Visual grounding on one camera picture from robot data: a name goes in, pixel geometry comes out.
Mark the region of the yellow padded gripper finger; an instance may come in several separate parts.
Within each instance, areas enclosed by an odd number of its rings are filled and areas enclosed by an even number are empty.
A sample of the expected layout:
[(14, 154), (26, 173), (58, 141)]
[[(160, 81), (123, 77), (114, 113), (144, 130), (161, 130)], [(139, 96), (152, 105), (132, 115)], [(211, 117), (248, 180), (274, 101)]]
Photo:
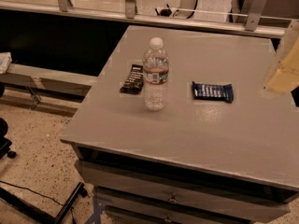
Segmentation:
[(299, 21), (292, 21), (278, 44), (264, 87), (277, 93), (290, 92), (299, 86)]

